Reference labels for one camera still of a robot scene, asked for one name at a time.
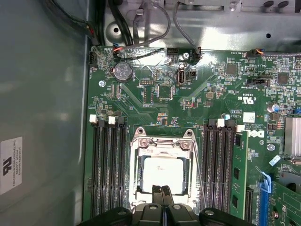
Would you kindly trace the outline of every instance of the motherboard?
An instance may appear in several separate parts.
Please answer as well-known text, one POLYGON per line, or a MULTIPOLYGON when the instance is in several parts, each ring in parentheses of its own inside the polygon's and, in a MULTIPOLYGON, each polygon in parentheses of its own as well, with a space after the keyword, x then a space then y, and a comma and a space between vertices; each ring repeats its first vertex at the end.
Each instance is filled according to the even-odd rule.
POLYGON ((301 57, 92 47, 83 220, 168 185, 195 213, 301 225, 301 57))

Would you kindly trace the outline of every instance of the gray cable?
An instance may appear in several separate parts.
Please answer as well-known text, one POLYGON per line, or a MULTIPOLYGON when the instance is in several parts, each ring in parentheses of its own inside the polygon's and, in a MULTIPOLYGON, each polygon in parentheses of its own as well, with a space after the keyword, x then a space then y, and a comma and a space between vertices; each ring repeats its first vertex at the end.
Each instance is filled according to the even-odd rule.
MULTIPOLYGON (((145 9, 147 6, 146 2, 142 2, 139 9, 145 9)), ((139 44, 139 33, 138 33, 138 20, 141 16, 140 15, 135 15, 134 21, 133 21, 133 39, 134 39, 134 44, 137 45, 139 44)))
POLYGON ((193 46, 196 53, 199 54, 199 49, 197 48, 196 44, 191 39, 191 37, 182 29, 182 27, 180 26, 180 24, 177 20, 177 12, 178 12, 178 9, 179 9, 179 5, 180 5, 180 2, 177 2, 176 5, 174 6, 174 11, 173 11, 174 24, 175 24, 176 28, 179 30, 179 32, 184 36, 184 38, 186 38, 186 40, 190 43, 190 45, 193 46))
POLYGON ((267 57, 298 57, 298 56, 301 56, 301 52, 299 52, 299 53, 264 52, 263 56, 267 56, 267 57))
POLYGON ((149 45, 149 44, 151 44, 151 43, 153 43, 155 41, 158 41, 158 40, 164 38, 165 36, 167 36, 167 34, 168 34, 169 30, 170 30, 170 25, 171 25, 170 17, 168 15, 168 13, 166 12, 166 10, 163 9, 158 3, 152 2, 152 5, 154 7, 156 7, 156 8, 158 8, 159 10, 161 10, 164 13, 164 15, 166 16, 166 19, 167 19, 167 22, 168 22, 166 31, 162 35, 160 35, 160 36, 158 36, 156 38, 153 38, 151 40, 148 40, 148 41, 145 41, 145 42, 142 42, 142 43, 139 43, 139 44, 135 44, 135 45, 132 45, 132 46, 125 46, 125 47, 123 47, 123 49, 136 48, 136 47, 140 47, 140 46, 146 46, 146 45, 149 45))

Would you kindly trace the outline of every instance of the red wire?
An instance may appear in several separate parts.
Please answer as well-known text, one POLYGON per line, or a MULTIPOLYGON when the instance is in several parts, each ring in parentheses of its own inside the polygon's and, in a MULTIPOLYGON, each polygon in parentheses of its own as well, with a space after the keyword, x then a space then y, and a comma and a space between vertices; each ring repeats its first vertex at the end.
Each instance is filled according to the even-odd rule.
POLYGON ((119 47, 113 50, 113 52, 123 49, 123 47, 119 47))

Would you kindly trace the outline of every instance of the screw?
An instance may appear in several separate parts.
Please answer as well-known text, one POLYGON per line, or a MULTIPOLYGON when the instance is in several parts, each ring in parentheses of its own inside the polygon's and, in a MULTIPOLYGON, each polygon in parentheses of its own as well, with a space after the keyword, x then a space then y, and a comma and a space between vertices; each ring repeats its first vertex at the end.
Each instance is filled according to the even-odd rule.
POLYGON ((140 140, 140 146, 141 147, 146 147, 147 145, 149 145, 149 142, 147 141, 147 139, 141 139, 140 140))
POLYGON ((182 148, 185 148, 185 149, 187 149, 187 148, 189 148, 189 143, 187 142, 187 141, 184 141, 183 143, 182 143, 182 145, 181 145, 181 147, 182 148))
POLYGON ((276 147, 275 147, 275 145, 273 145, 273 144, 268 144, 267 149, 268 149, 270 152, 272 152, 272 151, 274 151, 274 150, 276 149, 276 147))
POLYGON ((230 6, 230 11, 235 11, 236 10, 236 6, 230 6))
POLYGON ((100 87, 105 87, 105 81, 100 80, 100 81, 98 82, 98 85, 99 85, 100 87))
POLYGON ((180 206, 180 205, 173 205, 173 208, 174 208, 175 210, 179 210, 179 209, 181 208, 181 206, 180 206))
POLYGON ((189 53, 183 53, 183 58, 184 58, 184 60, 188 60, 189 59, 189 53))
POLYGON ((214 215, 214 212, 212 210, 206 210, 205 213, 209 216, 214 215))
POLYGON ((127 213, 126 212, 124 212, 124 211, 120 211, 120 212, 118 212, 118 215, 126 215, 127 213))

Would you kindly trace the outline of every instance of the sticker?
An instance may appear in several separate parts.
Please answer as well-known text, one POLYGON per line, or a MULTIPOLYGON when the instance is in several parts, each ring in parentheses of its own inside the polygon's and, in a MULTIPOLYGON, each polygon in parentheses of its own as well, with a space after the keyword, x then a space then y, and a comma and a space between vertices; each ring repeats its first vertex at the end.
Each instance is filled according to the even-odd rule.
POLYGON ((269 164, 271 166, 274 166, 277 162, 279 162, 279 160, 281 159, 281 157, 279 155, 276 155, 270 162, 269 164))
POLYGON ((255 112, 244 112, 243 122, 255 123, 255 112))
POLYGON ((0 194, 22 183, 22 137, 0 144, 0 194))

